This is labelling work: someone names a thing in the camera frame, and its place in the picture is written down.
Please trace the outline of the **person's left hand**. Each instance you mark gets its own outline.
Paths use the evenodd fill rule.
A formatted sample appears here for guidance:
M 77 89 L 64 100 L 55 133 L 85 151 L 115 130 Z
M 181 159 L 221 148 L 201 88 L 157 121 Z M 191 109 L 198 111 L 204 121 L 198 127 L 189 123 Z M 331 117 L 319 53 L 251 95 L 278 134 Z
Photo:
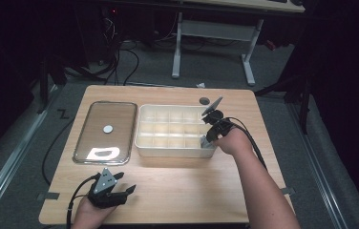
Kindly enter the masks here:
M 115 206 L 104 209 L 95 207 L 84 197 L 79 202 L 71 229 L 98 229 L 115 209 Z

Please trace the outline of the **black stand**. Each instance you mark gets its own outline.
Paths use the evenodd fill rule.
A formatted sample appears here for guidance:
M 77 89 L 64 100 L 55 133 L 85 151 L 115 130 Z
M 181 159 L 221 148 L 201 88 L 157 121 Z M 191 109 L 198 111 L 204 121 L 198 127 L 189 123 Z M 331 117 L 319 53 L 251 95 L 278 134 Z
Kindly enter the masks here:
M 64 86 L 67 83 L 67 77 L 64 74 L 63 62 L 60 56 L 49 54 L 43 57 L 40 62 L 39 75 L 39 96 L 40 107 L 38 112 L 42 114 L 50 99 L 49 78 L 52 79 L 56 86 Z
M 312 78 L 313 70 L 308 65 L 287 63 L 279 80 L 268 87 L 258 90 L 255 95 L 263 96 L 271 92 L 285 92 L 284 101 L 286 103 L 298 103 L 300 105 L 298 124 L 306 135 Z

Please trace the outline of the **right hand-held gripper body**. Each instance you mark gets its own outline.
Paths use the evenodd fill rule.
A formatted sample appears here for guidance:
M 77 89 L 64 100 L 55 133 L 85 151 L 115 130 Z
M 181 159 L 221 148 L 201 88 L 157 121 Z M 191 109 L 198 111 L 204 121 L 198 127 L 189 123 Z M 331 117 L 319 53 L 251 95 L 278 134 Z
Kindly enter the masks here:
M 218 106 L 222 101 L 220 96 L 215 102 L 208 106 L 205 111 L 202 113 L 202 121 L 205 124 L 210 124 L 211 127 L 215 128 L 216 137 L 226 136 L 231 128 L 233 123 L 226 117 L 223 116 L 223 113 L 218 110 Z

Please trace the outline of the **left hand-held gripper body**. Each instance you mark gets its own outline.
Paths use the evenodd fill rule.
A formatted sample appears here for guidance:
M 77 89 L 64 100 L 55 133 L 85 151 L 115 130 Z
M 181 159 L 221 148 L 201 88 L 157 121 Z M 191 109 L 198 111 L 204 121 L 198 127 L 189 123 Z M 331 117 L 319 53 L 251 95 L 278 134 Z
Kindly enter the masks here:
M 125 204 L 128 196 L 122 192 L 113 193 L 117 185 L 117 180 L 108 168 L 104 168 L 101 173 L 95 176 L 95 182 L 92 184 L 88 193 L 88 200 L 93 206 L 98 208 L 109 208 Z

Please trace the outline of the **transparent box lid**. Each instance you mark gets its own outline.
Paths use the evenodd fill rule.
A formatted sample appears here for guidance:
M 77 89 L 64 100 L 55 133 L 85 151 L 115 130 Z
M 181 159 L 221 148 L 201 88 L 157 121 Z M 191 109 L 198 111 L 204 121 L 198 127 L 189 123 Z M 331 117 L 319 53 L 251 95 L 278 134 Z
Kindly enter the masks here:
M 73 161 L 81 164 L 123 165 L 131 156 L 137 104 L 94 102 L 87 112 Z

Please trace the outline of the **white compartment storage box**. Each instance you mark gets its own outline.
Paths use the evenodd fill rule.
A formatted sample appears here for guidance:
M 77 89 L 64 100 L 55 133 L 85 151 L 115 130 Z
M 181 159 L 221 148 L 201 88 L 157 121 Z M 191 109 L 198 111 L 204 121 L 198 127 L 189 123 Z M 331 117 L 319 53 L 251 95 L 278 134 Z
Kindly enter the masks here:
M 210 158 L 200 139 L 210 124 L 202 121 L 203 106 L 142 105 L 137 118 L 135 145 L 141 156 Z

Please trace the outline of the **white-legged desk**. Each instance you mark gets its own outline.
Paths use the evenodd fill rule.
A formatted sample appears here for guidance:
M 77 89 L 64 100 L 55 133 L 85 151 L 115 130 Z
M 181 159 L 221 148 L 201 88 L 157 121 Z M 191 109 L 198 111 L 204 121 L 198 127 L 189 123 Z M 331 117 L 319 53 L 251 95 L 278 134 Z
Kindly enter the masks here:
M 252 10 L 257 13 L 276 12 L 304 13 L 305 7 L 298 0 L 178 0 L 184 7 L 186 3 L 195 3 L 210 7 L 229 7 L 234 10 Z M 246 53 L 241 55 L 244 75 L 249 86 L 255 85 L 255 78 L 251 69 L 250 58 L 259 38 L 264 18 L 259 16 L 250 26 L 229 24 L 224 22 L 210 22 L 198 19 L 184 19 L 180 11 L 177 14 L 176 48 L 174 52 L 172 77 L 180 77 L 181 40 L 183 36 L 215 38 L 221 40 L 243 41 L 249 46 Z

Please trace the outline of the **person's right hand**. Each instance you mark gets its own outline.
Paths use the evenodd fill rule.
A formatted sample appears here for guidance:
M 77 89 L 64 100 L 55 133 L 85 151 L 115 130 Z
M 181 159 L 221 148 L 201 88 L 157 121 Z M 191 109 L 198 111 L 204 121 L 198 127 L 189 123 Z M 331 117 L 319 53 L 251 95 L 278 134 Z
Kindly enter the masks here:
M 232 128 L 226 136 L 222 136 L 213 141 L 213 144 L 232 156 L 243 156 L 247 153 L 252 154 L 253 148 L 246 134 L 238 129 Z

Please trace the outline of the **metal floor rail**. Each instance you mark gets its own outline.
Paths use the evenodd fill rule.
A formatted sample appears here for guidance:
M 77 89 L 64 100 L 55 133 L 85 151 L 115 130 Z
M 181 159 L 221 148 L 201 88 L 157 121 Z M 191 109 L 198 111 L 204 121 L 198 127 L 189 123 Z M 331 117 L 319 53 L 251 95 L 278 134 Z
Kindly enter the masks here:
M 317 188 L 320 192 L 323 203 L 327 208 L 327 212 L 334 225 L 334 228 L 348 229 L 347 222 L 341 212 L 336 196 L 334 195 L 334 192 L 332 191 L 331 186 L 325 176 L 325 173 L 318 160 L 318 157 L 316 156 L 315 151 L 311 145 L 309 137 L 307 134 L 303 132 L 301 128 L 301 125 L 299 123 L 298 109 L 293 104 L 287 104 L 286 107 L 288 109 L 288 112 L 292 116 L 294 126 L 297 129 L 299 137 L 304 144 L 308 166 L 315 179 Z
M 63 133 L 55 126 L 59 120 L 57 99 L 63 88 L 53 86 L 49 104 L 40 114 L 37 107 L 27 110 L 6 133 L 0 143 L 0 156 L 7 159 L 0 169 L 0 220 L 39 222 L 44 200 L 40 193 L 48 193 L 54 174 L 50 154 Z

